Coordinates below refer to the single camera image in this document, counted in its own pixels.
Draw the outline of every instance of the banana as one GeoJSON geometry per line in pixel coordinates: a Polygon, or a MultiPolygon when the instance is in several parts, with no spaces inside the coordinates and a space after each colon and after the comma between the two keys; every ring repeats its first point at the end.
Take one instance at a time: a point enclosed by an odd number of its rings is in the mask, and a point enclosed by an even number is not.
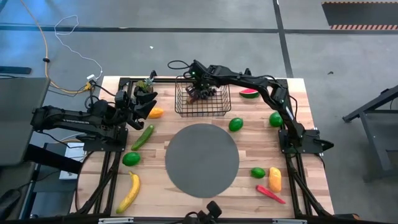
{"type": "Polygon", "coordinates": [[[137,197],[140,182],[137,174],[133,174],[132,172],[129,171],[130,178],[131,178],[131,188],[129,193],[126,195],[126,197],[123,199],[123,201],[120,203],[118,209],[116,209],[116,213],[123,213],[126,211],[126,209],[131,205],[132,201],[137,197]]]}

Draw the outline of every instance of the gray floor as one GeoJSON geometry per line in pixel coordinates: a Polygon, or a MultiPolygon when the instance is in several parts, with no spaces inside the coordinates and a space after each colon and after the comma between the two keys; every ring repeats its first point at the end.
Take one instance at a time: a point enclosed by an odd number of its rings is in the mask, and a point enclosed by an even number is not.
{"type": "MultiPolygon", "coordinates": [[[[285,29],[329,29],[321,1],[279,0],[285,29]]],[[[103,27],[215,27],[276,28],[271,0],[26,0],[44,25],[77,14],[82,26],[103,27]]],[[[33,24],[18,0],[8,0],[0,13],[3,24],[33,24]]],[[[64,25],[74,25],[70,19],[64,25]]],[[[59,85],[78,89],[99,68],[61,46],[53,32],[45,33],[52,60],[49,74],[59,85]]],[[[170,60],[198,59],[234,70],[251,68],[286,77],[278,34],[206,33],[92,33],[79,32],[62,39],[84,56],[96,59],[103,75],[162,75],[170,60]]],[[[325,153],[326,175],[335,213],[357,213],[365,220],[398,220],[398,179],[365,184],[362,175],[375,169],[359,120],[345,124],[341,117],[397,84],[397,35],[287,35],[294,77],[304,78],[312,114],[322,138],[335,143],[325,153]]],[[[0,31],[1,65],[33,68],[32,77],[44,76],[44,45],[38,32],[0,31]]],[[[83,110],[86,94],[74,98],[48,93],[45,104],[83,110]]],[[[56,138],[72,134],[53,130],[56,138]]],[[[53,142],[35,134],[32,142],[53,142]]],[[[35,207],[39,215],[59,215],[35,207]]]]}

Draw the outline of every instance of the gray round mat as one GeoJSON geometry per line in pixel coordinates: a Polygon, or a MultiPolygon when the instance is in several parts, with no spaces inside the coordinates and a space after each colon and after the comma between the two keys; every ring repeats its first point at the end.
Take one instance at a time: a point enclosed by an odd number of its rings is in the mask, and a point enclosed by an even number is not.
{"type": "Polygon", "coordinates": [[[194,124],[170,141],[165,163],[176,187],[194,197],[210,198],[232,184],[239,154],[226,131],[212,124],[194,124]]]}

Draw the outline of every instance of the black wire basket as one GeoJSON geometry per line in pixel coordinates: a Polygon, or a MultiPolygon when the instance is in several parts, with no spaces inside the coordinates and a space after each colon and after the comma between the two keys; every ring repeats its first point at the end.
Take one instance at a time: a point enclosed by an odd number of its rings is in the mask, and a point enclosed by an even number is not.
{"type": "Polygon", "coordinates": [[[175,79],[175,112],[181,117],[201,117],[201,116],[224,116],[231,110],[231,95],[229,85],[214,88],[214,96],[209,96],[207,100],[196,100],[189,103],[190,95],[186,88],[192,83],[187,82],[182,76],[175,79]]]}

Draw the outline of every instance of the lime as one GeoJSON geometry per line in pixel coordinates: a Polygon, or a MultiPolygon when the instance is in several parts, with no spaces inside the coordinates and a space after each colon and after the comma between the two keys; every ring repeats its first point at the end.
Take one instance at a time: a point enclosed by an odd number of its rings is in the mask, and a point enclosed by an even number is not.
{"type": "Polygon", "coordinates": [[[141,160],[141,156],[136,152],[129,152],[123,156],[123,164],[126,166],[134,166],[141,160]]]}
{"type": "Polygon", "coordinates": [[[254,178],[263,178],[266,175],[266,172],[261,169],[260,167],[255,167],[253,169],[251,169],[251,176],[254,178]]]}
{"type": "Polygon", "coordinates": [[[234,118],[229,122],[230,131],[239,131],[243,127],[242,118],[234,118]]]}
{"type": "Polygon", "coordinates": [[[272,127],[280,127],[283,124],[283,120],[278,112],[272,113],[271,116],[269,116],[269,124],[272,127]]]}

